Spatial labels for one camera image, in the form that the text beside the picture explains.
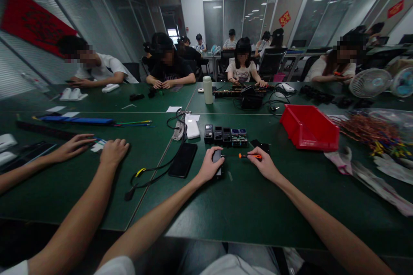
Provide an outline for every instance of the white water bottle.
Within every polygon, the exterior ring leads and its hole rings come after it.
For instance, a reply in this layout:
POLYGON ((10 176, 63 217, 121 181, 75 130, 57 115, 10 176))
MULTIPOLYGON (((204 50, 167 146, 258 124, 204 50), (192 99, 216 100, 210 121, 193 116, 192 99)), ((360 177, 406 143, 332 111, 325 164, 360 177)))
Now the white water bottle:
POLYGON ((212 97, 212 80, 210 76, 204 76, 203 82, 203 96, 205 97, 205 104, 212 104, 214 102, 212 97))

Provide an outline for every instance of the man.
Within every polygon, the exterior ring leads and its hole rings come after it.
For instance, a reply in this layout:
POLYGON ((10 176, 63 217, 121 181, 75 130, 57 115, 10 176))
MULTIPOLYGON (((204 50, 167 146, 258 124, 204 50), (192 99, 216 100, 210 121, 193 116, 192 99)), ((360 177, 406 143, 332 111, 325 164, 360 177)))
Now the man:
POLYGON ((155 33, 151 46, 155 53, 153 56, 160 58, 160 61, 146 78, 148 84, 152 84, 155 89, 168 89, 174 85, 196 82, 190 64, 178 56, 172 39, 167 34, 155 33))
MULTIPOLYGON (((84 152, 93 134, 73 137, 59 149, 32 163, 0 175, 0 193, 22 182, 40 169, 69 160, 84 152)), ((1 275, 61 275, 71 271, 84 257, 108 205, 116 169, 129 144, 125 140, 108 141, 100 156, 98 170, 46 247, 29 260, 4 271, 1 275)))
POLYGON ((70 78, 73 87, 91 88, 108 84, 139 83, 125 66, 110 55, 96 53, 87 42, 77 36, 64 36, 57 43, 65 59, 77 59, 81 66, 70 78))
MULTIPOLYGON (((213 178, 218 168, 224 163, 224 158, 221 158, 216 163, 212 162, 212 157, 216 150, 222 150, 222 148, 212 147, 206 151, 201 169, 195 178, 137 221, 113 244, 104 255, 95 275, 135 274, 133 261, 151 247, 170 225, 180 208, 199 188, 213 178)), ((273 182, 288 196, 313 227, 331 254, 350 274, 394 275, 391 269, 356 235, 306 197, 281 175, 269 154, 256 147, 248 152, 248 159, 265 178, 273 182), (261 155, 262 160, 259 161, 252 156, 255 154, 261 155)), ((199 248, 199 246, 191 246, 189 248, 180 263, 177 274, 279 274, 276 262, 269 263, 268 261, 271 259, 263 259, 265 255, 269 255, 265 250, 257 251, 259 254, 256 255, 255 259, 248 259, 256 261, 258 264, 256 265, 247 263, 239 255, 225 254, 223 250, 217 250, 216 246, 222 247, 222 244, 219 242, 207 242, 206 244, 203 249, 199 248), (210 263, 204 265, 204 262, 208 260, 210 263)), ((168 273, 173 274, 175 272, 174 270, 169 270, 168 273)))

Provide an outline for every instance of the sleeve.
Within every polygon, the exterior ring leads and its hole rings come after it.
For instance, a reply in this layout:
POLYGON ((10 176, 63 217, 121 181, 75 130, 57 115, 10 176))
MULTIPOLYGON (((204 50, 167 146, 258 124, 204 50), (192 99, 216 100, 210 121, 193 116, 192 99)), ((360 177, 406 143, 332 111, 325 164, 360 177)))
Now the sleeve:
POLYGON ((95 275, 135 275, 135 267, 129 257, 116 257, 106 262, 95 275))

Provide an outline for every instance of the white wall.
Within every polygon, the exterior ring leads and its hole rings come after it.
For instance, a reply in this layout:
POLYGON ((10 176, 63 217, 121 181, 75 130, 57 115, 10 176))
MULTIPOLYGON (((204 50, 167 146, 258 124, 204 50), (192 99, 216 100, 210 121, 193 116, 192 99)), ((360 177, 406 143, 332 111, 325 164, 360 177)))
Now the white wall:
POLYGON ((195 37, 198 33, 205 39, 205 23, 203 21, 202 0, 181 0, 182 13, 184 15, 185 27, 189 28, 186 36, 190 39, 191 45, 196 45, 195 37))

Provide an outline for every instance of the red banner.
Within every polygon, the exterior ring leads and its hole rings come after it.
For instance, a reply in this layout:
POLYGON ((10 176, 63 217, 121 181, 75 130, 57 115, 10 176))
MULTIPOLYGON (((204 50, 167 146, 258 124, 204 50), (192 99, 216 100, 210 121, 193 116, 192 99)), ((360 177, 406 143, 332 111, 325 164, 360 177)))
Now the red banner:
POLYGON ((59 57, 63 55, 56 42, 64 35, 77 34, 33 0, 7 0, 0 28, 59 57))
POLYGON ((404 0, 400 1, 395 6, 392 6, 391 8, 388 9, 387 18, 390 18, 390 17, 396 15, 397 13, 402 11, 403 8, 404 8, 404 0))

